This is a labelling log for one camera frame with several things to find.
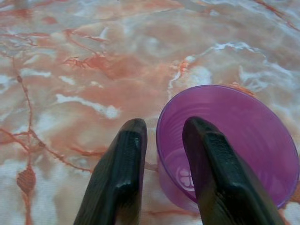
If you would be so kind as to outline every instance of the marble pattern surface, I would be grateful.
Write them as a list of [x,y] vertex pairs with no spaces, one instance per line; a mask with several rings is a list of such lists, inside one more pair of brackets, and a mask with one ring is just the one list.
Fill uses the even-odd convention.
[[[158,183],[167,101],[219,84],[264,102],[300,149],[297,0],[0,0],[0,221],[68,225],[121,125],[149,142],[141,225],[199,225]],[[280,210],[300,224],[300,185]]]

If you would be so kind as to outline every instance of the table surface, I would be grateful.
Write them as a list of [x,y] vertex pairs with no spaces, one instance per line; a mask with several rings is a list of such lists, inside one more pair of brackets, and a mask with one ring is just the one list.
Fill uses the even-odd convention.
[[[219,84],[264,102],[300,146],[296,0],[0,0],[0,221],[68,225],[121,125],[143,118],[142,225],[199,225],[158,183],[166,102]],[[300,185],[284,209],[300,224]]]

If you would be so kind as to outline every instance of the pink marble tablecloth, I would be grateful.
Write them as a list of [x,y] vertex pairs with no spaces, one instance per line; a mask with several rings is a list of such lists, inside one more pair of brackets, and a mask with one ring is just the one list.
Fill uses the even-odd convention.
[[[70,225],[128,119],[149,142],[142,225],[200,225],[162,192],[155,131],[181,90],[255,95],[300,146],[296,0],[0,0],[0,221]],[[280,210],[300,224],[300,185]]]

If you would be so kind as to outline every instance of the textured black surface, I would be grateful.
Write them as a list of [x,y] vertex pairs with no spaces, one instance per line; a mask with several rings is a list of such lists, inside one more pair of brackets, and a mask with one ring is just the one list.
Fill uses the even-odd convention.
[[146,148],[145,122],[126,122],[94,169],[75,225],[138,223]]
[[205,225],[284,225],[252,169],[217,127],[192,117],[182,138]]

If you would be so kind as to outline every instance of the plastic cup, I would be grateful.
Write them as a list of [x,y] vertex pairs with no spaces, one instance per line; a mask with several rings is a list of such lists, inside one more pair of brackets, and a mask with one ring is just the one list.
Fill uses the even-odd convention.
[[251,166],[277,207],[284,205],[295,191],[299,177],[299,159],[289,132],[262,102],[217,85],[197,86],[179,93],[159,117],[159,181],[174,204],[199,212],[182,143],[183,125],[191,116],[216,125]]

